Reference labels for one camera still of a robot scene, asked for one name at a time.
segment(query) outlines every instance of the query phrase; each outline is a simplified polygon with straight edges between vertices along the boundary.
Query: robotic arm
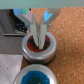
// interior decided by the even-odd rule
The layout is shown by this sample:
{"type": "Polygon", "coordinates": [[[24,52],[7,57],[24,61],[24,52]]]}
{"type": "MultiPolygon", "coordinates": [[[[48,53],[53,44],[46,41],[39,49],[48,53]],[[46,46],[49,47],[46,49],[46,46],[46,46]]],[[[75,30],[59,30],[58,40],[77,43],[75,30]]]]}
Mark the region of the robotic arm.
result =
{"type": "Polygon", "coordinates": [[[14,14],[22,20],[31,31],[35,44],[42,49],[45,43],[46,32],[49,31],[49,24],[59,15],[60,8],[48,8],[41,16],[40,24],[36,22],[36,14],[29,9],[13,9],[14,14]]]}

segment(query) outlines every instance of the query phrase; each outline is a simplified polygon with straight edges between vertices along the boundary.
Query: round container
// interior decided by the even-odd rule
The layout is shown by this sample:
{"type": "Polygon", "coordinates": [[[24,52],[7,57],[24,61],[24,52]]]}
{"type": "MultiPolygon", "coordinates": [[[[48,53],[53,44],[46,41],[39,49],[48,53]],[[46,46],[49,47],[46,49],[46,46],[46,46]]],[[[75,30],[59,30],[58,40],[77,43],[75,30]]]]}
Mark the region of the round container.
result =
{"type": "Polygon", "coordinates": [[[49,78],[50,84],[58,84],[53,72],[49,68],[40,64],[33,64],[22,69],[16,76],[13,84],[21,84],[23,76],[25,76],[29,71],[41,71],[49,78]]]}
{"type": "Polygon", "coordinates": [[[47,32],[46,35],[50,38],[50,46],[46,50],[44,50],[42,52],[38,52],[38,53],[35,53],[35,52],[31,51],[27,47],[27,41],[30,38],[30,36],[32,36],[32,33],[27,34],[23,38],[22,51],[23,51],[24,57],[29,62],[44,64],[44,63],[48,63],[49,61],[51,61],[55,57],[56,47],[57,47],[56,39],[50,32],[47,32]]]}

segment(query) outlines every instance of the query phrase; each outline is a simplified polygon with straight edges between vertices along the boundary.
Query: cork surface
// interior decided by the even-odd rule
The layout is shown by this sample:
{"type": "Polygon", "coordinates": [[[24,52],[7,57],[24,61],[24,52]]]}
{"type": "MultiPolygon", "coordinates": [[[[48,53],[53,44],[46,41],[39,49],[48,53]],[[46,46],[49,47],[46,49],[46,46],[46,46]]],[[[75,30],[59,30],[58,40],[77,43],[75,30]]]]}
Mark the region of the cork surface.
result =
{"type": "MultiPolygon", "coordinates": [[[[37,21],[46,9],[32,9],[37,21]]],[[[84,84],[84,7],[62,8],[50,32],[57,40],[56,58],[47,66],[58,84],[84,84]]],[[[23,58],[21,69],[29,64],[23,58]]]]}

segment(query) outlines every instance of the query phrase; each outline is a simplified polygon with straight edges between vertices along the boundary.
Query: gray bowl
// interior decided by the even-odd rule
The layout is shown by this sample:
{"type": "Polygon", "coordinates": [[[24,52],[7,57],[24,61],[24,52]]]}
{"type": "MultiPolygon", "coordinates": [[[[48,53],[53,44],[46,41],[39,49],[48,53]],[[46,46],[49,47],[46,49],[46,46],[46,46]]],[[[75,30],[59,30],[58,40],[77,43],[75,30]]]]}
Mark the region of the gray bowl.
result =
{"type": "Polygon", "coordinates": [[[26,75],[29,71],[34,70],[43,72],[49,78],[50,84],[58,84],[53,72],[46,66],[40,64],[33,64],[22,69],[16,76],[13,84],[21,84],[23,76],[26,75]]]}
{"type": "Polygon", "coordinates": [[[51,41],[50,46],[42,52],[35,53],[27,47],[27,40],[31,35],[32,33],[27,34],[22,41],[22,52],[24,57],[31,63],[44,64],[51,61],[56,55],[57,42],[55,37],[50,32],[47,32],[46,35],[51,41]]]}

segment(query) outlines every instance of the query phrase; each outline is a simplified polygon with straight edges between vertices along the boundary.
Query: gray floor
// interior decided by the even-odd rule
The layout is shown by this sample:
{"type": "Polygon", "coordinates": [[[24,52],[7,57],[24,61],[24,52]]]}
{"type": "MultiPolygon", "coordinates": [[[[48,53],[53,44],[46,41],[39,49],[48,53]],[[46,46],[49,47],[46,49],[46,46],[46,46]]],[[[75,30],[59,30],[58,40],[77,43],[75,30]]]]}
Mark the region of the gray floor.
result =
{"type": "Polygon", "coordinates": [[[3,36],[0,32],[0,54],[22,55],[23,37],[3,36]]]}

